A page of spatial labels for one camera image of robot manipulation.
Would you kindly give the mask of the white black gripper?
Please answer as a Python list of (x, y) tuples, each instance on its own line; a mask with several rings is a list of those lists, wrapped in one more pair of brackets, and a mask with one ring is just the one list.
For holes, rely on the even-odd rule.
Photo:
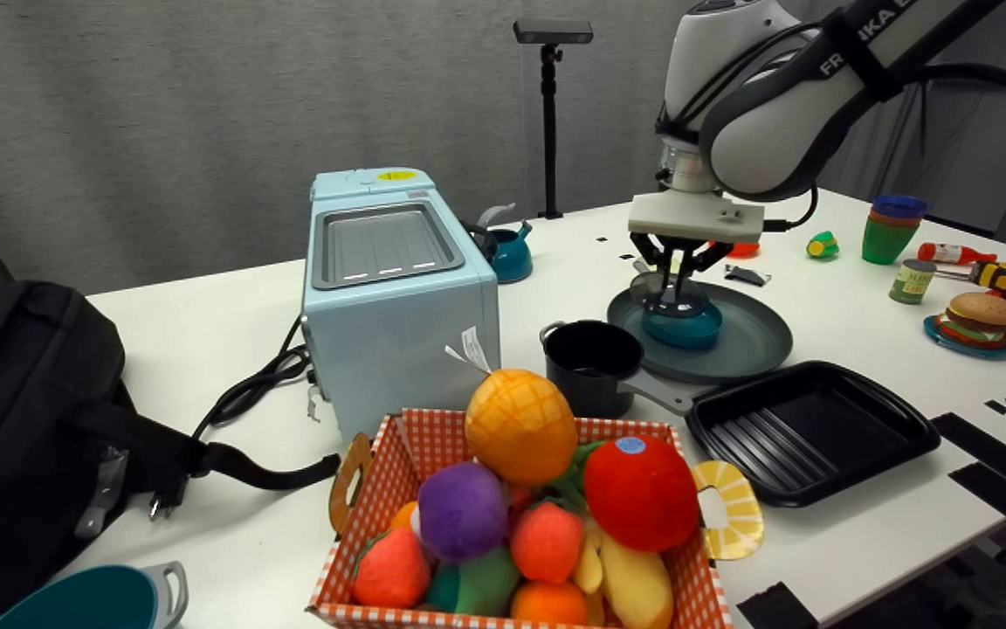
[(733, 251), (736, 241), (754, 241), (767, 232), (767, 209), (731, 202), (714, 192), (639, 192), (628, 202), (628, 236), (644, 263), (654, 269), (654, 303), (668, 307), (672, 255), (683, 251), (676, 278), (678, 301), (689, 303), (697, 273), (706, 273)]

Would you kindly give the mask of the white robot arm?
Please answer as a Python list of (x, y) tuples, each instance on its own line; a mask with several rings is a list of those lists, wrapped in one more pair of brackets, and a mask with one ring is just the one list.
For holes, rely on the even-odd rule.
[(649, 311), (683, 313), (693, 273), (792, 223), (767, 207), (818, 197), (849, 130), (908, 82), (1006, 68), (937, 57), (1002, 0), (849, 0), (820, 20), (779, 0), (700, 0), (676, 29), (658, 103), (658, 192), (634, 199), (634, 243), (661, 273)]

